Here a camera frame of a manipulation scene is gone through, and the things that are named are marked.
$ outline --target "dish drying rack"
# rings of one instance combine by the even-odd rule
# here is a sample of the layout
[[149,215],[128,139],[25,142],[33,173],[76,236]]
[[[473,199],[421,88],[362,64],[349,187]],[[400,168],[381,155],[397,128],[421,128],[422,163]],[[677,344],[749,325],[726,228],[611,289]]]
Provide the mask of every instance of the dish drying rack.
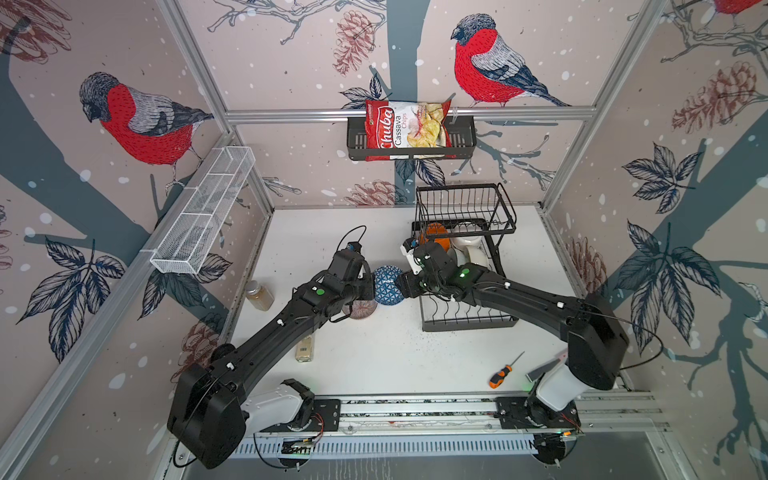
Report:
[[[440,223],[447,231],[435,233],[437,229],[429,229],[431,223]],[[501,276],[505,275],[498,245],[505,235],[515,232],[516,223],[517,214],[501,184],[416,189],[416,216],[412,224],[414,238],[434,240],[481,236],[478,248],[489,259],[488,268]],[[433,295],[420,296],[419,304],[422,330],[425,332],[514,326],[519,320],[496,309],[446,302]]]

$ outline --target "black shelf basket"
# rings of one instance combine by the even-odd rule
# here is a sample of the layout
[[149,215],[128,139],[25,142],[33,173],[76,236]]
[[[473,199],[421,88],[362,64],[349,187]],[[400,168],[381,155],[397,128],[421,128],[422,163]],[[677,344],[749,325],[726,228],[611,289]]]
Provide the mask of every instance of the black shelf basket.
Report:
[[427,157],[432,160],[444,160],[446,158],[464,160],[472,158],[477,145],[477,131],[475,130],[475,118],[471,115],[459,115],[445,118],[445,129],[451,140],[451,147],[436,148],[368,148],[366,136],[366,119],[363,117],[349,117],[346,122],[346,147],[349,151],[349,159],[365,161],[366,157],[388,157],[397,155],[403,160],[418,160],[419,157]]
[[[427,233],[429,224],[440,223],[446,233]],[[482,236],[481,250],[491,261],[491,270],[505,276],[498,246],[516,230],[517,214],[501,184],[447,185],[416,189],[414,238]],[[445,332],[514,326],[518,318],[498,310],[446,302],[436,296],[421,296],[422,330]]]

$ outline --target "white table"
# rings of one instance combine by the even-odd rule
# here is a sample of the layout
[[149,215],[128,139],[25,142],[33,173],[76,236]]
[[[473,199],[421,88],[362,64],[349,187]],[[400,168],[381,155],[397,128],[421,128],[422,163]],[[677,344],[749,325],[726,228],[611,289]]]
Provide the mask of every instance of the white table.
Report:
[[[517,206],[518,229],[501,243],[507,278],[561,295],[573,295],[557,254],[533,206]],[[371,269],[390,264],[407,269],[399,251],[410,236],[413,208],[278,210],[266,235],[253,278],[273,292],[269,312],[243,303],[232,342],[239,346],[285,306],[291,288],[330,264],[341,236],[362,223],[368,231],[362,254]],[[349,240],[356,240],[357,233]],[[379,305],[363,320],[327,323],[315,334],[314,360],[299,363],[291,349],[262,379],[270,388],[294,378],[317,395],[371,395],[519,391],[525,373],[562,351],[566,344],[525,321],[512,328],[423,332],[418,299]],[[496,390],[494,371],[523,357]]]

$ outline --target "bird's head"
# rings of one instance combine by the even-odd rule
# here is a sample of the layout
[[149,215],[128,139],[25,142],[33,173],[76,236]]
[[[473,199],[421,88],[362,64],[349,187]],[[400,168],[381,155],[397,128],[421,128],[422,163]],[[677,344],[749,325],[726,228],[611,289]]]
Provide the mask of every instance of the bird's head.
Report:
[[456,40],[462,47],[467,45],[475,33],[485,29],[496,29],[496,22],[490,15],[485,13],[475,13],[467,15],[456,25],[451,34],[451,39]]
[[117,87],[120,82],[110,74],[98,71],[86,78],[80,85],[80,102],[83,104],[83,113],[88,121],[99,119],[110,121],[107,95],[109,91]]

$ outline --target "spice jar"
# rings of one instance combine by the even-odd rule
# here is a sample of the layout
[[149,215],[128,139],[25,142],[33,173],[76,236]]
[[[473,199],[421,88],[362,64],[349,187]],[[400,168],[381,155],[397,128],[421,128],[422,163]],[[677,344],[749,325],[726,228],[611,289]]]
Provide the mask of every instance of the spice jar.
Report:
[[272,293],[259,283],[258,280],[251,280],[245,284],[245,296],[248,297],[253,306],[265,312],[270,309],[272,302],[275,301]]

